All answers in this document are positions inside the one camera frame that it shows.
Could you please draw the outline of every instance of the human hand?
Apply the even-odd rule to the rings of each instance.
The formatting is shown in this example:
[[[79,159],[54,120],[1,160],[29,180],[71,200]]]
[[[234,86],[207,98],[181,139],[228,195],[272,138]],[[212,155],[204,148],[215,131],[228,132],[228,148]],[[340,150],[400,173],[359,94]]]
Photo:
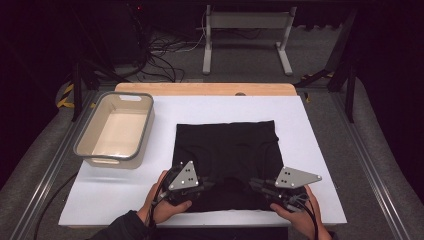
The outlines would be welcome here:
[[[311,210],[311,212],[315,213],[315,218],[317,221],[318,233],[319,233],[318,239],[319,240],[331,239],[330,234],[328,233],[328,231],[325,229],[324,225],[322,224],[321,212],[320,212],[319,204],[315,195],[312,193],[309,186],[306,185],[305,189],[306,189],[306,193],[309,196],[309,201],[306,203],[306,207],[309,210]],[[272,203],[270,207],[272,210],[274,210],[278,214],[278,216],[289,220],[292,223],[292,226],[297,231],[299,231],[300,233],[308,237],[308,239],[311,239],[311,240],[314,239],[314,236],[315,236],[314,223],[306,211],[291,213],[285,210],[284,208],[282,208],[280,205],[275,203]]]
[[[144,202],[143,207],[141,207],[141,209],[137,212],[137,215],[140,217],[141,221],[144,222],[144,224],[146,224],[146,220],[148,220],[147,216],[148,216],[150,207],[152,205],[153,198],[155,197],[155,193],[157,189],[160,187],[159,185],[162,179],[165,177],[166,172],[167,171],[163,171],[158,181],[155,184],[153,184],[152,188],[149,191],[149,194],[147,194],[146,201]],[[155,220],[156,223],[165,222],[166,220],[168,220],[175,214],[185,212],[191,206],[191,204],[192,204],[191,201],[186,201],[179,204],[178,206],[173,206],[169,202],[163,200],[155,207],[155,211],[153,213],[153,219]]]

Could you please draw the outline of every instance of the white tabletop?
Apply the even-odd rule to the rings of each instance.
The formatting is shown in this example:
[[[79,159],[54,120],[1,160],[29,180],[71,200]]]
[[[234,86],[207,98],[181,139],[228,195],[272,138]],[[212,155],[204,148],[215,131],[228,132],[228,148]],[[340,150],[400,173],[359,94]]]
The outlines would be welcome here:
[[[340,200],[298,96],[154,96],[155,119],[141,166],[134,170],[81,169],[59,225],[105,226],[138,210],[162,170],[172,163],[176,124],[259,122],[274,120],[285,166],[322,176],[310,185],[324,224],[346,223]],[[287,226],[272,211],[230,210],[183,213],[160,226]]]

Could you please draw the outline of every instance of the black cloth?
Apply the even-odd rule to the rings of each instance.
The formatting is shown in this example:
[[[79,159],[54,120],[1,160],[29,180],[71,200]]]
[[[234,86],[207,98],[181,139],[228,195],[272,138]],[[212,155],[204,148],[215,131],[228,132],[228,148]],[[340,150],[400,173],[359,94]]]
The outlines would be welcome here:
[[[249,180],[276,179],[283,167],[274,121],[177,124],[172,165],[188,161],[194,162],[199,177],[215,183],[193,201],[189,212],[270,210]]]

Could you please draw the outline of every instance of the white stand leg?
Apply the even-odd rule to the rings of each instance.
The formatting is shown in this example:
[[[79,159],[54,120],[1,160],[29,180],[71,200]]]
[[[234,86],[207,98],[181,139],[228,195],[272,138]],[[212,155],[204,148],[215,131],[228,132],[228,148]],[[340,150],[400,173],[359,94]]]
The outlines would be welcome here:
[[[206,45],[205,56],[203,57],[203,74],[208,75],[211,72],[212,61],[212,41],[211,41],[211,6],[206,7]]]
[[[290,17],[287,20],[287,25],[286,25],[287,27],[284,30],[283,40],[275,44],[277,46],[278,55],[280,55],[280,60],[281,60],[281,64],[283,65],[284,73],[287,76],[293,75],[293,70],[291,69],[289,59],[286,54],[286,45],[289,39],[289,34],[290,34],[291,26],[294,21],[295,14],[296,14],[296,7],[292,7],[290,9]]]
[[[275,43],[277,46],[278,55],[280,55],[281,64],[283,65],[284,73],[287,76],[293,75],[293,70],[291,69],[289,58],[287,57],[286,50],[281,50],[281,42]]]

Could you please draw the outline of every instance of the beige plastic bin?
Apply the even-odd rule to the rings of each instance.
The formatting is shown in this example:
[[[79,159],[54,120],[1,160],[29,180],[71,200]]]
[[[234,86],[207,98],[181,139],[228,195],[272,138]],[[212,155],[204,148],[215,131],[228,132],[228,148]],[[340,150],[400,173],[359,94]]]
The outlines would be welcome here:
[[[74,152],[95,167],[138,168],[153,120],[153,98],[149,94],[105,93],[75,143]]]

